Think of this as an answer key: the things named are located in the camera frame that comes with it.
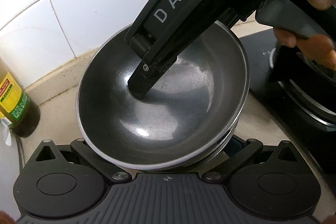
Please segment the person's right hand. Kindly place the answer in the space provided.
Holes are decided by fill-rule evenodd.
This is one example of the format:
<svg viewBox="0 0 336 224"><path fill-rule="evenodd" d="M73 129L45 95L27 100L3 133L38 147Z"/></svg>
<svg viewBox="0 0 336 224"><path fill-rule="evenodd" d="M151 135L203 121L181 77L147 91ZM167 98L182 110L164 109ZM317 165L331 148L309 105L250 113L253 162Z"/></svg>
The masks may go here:
<svg viewBox="0 0 336 224"><path fill-rule="evenodd" d="M331 30L331 25L335 23L335 11L328 12L335 3L335 0L307 0L312 8L309 15L318 26ZM335 70L335 46L332 40L322 34L316 34L308 39L302 39L286 28L273 29L276 39L284 46L298 47L307 59L315 61L317 64L327 69Z"/></svg>

